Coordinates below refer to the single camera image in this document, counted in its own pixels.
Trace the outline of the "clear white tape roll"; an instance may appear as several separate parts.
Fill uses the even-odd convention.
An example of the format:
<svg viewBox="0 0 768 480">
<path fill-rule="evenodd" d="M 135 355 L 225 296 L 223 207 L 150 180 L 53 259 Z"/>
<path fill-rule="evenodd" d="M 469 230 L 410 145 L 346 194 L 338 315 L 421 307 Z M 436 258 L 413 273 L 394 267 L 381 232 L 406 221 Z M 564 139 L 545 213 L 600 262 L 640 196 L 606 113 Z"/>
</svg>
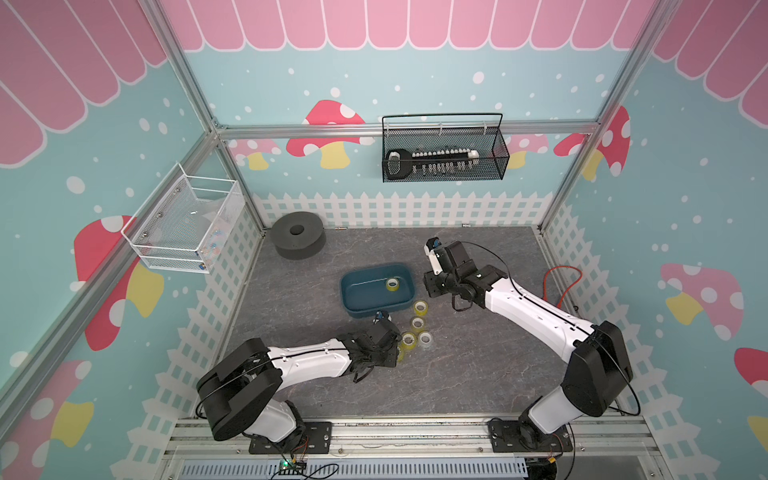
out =
<svg viewBox="0 0 768 480">
<path fill-rule="evenodd" d="M 430 332 L 422 331 L 418 335 L 418 344 L 424 349 L 430 349 L 434 346 L 434 337 Z"/>
</svg>

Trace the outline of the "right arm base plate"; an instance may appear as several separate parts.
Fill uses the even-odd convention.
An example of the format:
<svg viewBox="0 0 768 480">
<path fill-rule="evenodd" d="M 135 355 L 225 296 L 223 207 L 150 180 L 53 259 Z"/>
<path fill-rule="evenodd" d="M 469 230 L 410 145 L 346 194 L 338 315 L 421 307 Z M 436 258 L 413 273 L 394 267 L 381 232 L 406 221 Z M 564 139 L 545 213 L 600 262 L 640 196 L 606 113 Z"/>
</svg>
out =
<svg viewBox="0 0 768 480">
<path fill-rule="evenodd" d="M 494 453 L 539 452 L 560 456 L 573 451 L 573 437 L 566 425 L 544 434 L 527 422 L 494 417 L 486 426 Z"/>
</svg>

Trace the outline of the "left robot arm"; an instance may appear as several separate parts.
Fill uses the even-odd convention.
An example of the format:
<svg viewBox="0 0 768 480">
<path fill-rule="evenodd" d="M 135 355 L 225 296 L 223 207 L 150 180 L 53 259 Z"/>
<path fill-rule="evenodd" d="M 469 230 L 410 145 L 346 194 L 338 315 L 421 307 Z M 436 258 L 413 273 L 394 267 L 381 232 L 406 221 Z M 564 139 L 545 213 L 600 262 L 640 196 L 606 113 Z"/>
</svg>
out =
<svg viewBox="0 0 768 480">
<path fill-rule="evenodd" d="M 355 383 L 377 367 L 397 365 L 402 335 L 384 313 L 367 329 L 300 347 L 268 347 L 249 339 L 215 364 L 196 385 L 196 414 L 213 439 L 256 436 L 292 443 L 305 430 L 296 407 L 275 395 L 294 385 L 352 376 Z"/>
</svg>

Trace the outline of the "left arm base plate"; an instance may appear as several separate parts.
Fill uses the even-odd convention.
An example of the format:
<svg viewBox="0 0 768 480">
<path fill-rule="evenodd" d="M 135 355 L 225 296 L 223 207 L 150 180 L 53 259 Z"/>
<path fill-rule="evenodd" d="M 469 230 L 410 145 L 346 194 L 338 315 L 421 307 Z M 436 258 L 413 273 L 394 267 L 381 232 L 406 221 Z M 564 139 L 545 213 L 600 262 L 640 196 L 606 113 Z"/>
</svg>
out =
<svg viewBox="0 0 768 480">
<path fill-rule="evenodd" d="M 250 439 L 248 453 L 251 455 L 319 455 L 328 454 L 332 437 L 332 422 L 308 422 L 300 425 L 284 440 L 274 443 L 266 437 Z"/>
</svg>

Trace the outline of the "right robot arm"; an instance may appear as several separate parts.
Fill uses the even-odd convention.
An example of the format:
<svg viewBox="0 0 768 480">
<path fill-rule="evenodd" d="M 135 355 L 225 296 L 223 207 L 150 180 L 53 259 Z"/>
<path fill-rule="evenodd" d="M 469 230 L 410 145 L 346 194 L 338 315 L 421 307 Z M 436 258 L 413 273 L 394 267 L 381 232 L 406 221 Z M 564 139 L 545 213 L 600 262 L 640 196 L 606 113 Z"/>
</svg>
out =
<svg viewBox="0 0 768 480">
<path fill-rule="evenodd" d="M 476 266 L 460 241 L 433 237 L 424 252 L 430 270 L 424 284 L 430 297 L 449 294 L 498 314 L 523 328 L 566 363 L 560 385 L 527 407 L 518 418 L 520 434 L 533 444 L 586 415 L 600 417 L 631 387 L 633 371 L 618 326 L 573 316 L 521 287 L 507 267 Z"/>
</svg>

